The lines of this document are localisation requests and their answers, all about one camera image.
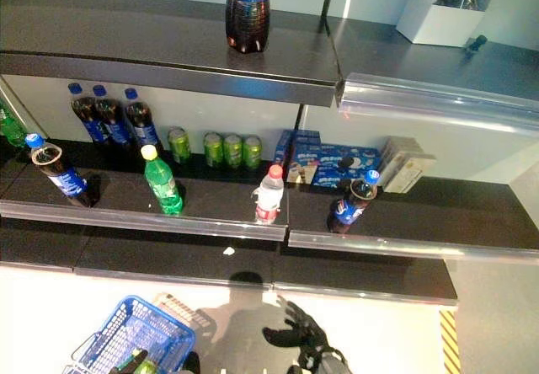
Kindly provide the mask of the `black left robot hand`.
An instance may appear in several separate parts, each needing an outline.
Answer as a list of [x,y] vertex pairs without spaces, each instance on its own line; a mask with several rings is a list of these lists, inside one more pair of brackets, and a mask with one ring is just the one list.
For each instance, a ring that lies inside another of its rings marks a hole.
[[[126,361],[113,366],[109,373],[157,373],[156,364],[148,360],[147,356],[146,350],[135,349]],[[200,373],[200,359],[195,352],[187,355],[179,373]]]

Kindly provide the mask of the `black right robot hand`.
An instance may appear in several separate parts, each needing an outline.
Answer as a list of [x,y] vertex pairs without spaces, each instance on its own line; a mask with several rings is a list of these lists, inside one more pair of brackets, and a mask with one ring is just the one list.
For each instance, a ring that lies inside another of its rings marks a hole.
[[262,334],[271,345],[281,348],[300,350],[298,363],[302,369],[313,371],[317,368],[324,353],[333,353],[335,348],[329,345],[327,335],[311,315],[294,302],[282,296],[277,297],[278,304],[285,309],[285,324],[288,329],[264,327]]

